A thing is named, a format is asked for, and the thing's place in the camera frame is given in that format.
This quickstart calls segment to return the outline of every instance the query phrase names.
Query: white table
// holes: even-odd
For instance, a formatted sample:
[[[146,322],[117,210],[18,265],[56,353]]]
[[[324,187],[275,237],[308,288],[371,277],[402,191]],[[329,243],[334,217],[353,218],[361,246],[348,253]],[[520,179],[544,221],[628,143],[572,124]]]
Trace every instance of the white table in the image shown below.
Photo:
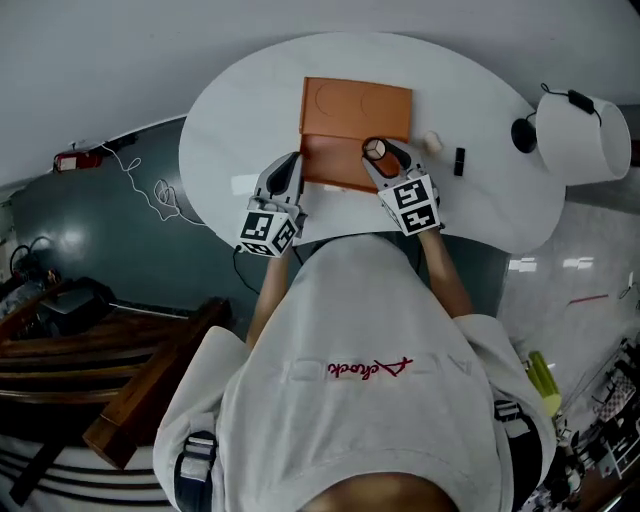
[[[418,39],[381,33],[328,33],[295,39],[233,64],[200,95],[180,140],[180,173],[200,218],[237,244],[241,212],[260,172],[300,147],[305,76],[347,78],[413,89],[412,138],[433,130],[445,149],[429,159],[440,189],[444,233],[511,253],[543,244],[564,204],[565,187],[537,151],[520,153],[510,129],[531,106],[475,62]],[[456,147],[464,176],[453,175]],[[377,196],[306,183],[309,214],[299,243],[393,231]]]

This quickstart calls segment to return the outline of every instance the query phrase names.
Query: orange tray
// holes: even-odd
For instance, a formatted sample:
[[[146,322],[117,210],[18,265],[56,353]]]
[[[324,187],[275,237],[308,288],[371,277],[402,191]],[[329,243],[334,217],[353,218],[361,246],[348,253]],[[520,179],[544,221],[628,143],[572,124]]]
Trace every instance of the orange tray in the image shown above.
[[[333,78],[305,78],[300,151],[305,180],[376,193],[365,171],[362,142],[369,137],[409,141],[410,89]],[[378,163],[395,176],[395,161]]]

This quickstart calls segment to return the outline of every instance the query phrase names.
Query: shoulder strap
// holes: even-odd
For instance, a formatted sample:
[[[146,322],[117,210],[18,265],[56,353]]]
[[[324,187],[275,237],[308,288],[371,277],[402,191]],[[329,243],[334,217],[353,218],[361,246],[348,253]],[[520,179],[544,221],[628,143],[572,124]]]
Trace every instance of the shoulder strap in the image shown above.
[[[205,430],[191,434],[176,461],[174,492],[181,512],[210,512],[213,485],[211,467],[218,443]]]
[[[496,400],[495,419],[509,440],[513,467],[513,510],[522,508],[533,494],[542,474],[542,443],[534,422],[522,407],[510,400]]]

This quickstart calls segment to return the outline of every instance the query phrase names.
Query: yellow object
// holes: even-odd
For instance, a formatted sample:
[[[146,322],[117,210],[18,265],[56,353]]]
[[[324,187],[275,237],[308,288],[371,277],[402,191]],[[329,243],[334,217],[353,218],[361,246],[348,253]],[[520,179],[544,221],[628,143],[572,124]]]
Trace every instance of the yellow object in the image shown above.
[[[529,359],[531,360],[531,368],[527,370],[529,380],[542,396],[547,414],[553,417],[562,403],[560,390],[542,354],[540,352],[531,352]]]

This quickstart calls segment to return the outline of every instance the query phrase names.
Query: white container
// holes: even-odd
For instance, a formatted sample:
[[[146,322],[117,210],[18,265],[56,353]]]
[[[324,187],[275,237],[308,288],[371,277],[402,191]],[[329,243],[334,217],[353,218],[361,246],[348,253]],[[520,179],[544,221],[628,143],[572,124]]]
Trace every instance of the white container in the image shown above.
[[[538,105],[540,154],[565,185],[619,180],[629,171],[631,136],[622,112],[613,103],[591,99],[602,126],[596,114],[580,110],[566,96],[545,94]]]

